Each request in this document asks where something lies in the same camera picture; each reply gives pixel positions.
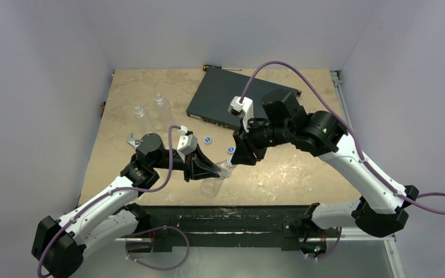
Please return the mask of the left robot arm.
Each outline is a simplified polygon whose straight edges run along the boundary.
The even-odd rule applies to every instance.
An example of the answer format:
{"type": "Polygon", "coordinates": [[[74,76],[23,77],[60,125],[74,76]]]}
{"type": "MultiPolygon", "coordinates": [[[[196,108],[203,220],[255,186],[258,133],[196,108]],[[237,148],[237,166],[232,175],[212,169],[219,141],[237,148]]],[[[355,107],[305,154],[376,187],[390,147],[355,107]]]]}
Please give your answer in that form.
{"type": "Polygon", "coordinates": [[[219,167],[202,153],[192,132],[182,133],[177,148],[166,147],[156,133],[144,135],[130,162],[100,193],[59,218],[39,222],[31,250],[38,260],[37,276],[70,277],[109,241],[153,232],[148,214],[130,202],[167,185],[169,179],[153,187],[159,179],[156,169],[167,169],[168,178],[174,170],[182,171],[186,182],[220,177],[219,167]]]}

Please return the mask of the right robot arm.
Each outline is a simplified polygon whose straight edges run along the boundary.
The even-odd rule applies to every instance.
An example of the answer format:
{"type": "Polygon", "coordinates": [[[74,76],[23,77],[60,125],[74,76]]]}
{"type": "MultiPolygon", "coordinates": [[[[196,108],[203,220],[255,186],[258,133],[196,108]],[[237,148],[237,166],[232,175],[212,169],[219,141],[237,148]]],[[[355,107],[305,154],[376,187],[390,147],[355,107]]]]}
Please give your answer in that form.
{"type": "Polygon", "coordinates": [[[229,112],[241,118],[234,132],[233,165],[254,166],[269,147],[291,144],[310,153],[338,171],[359,193],[345,203],[314,204],[302,220],[302,228],[315,236],[332,227],[358,227],[375,237],[402,230],[408,220],[407,197],[417,197],[415,186],[394,182],[355,146],[355,141],[334,115],[326,111],[308,113],[296,96],[277,89],[261,99],[265,119],[253,115],[253,102],[234,97],[229,112]]]}

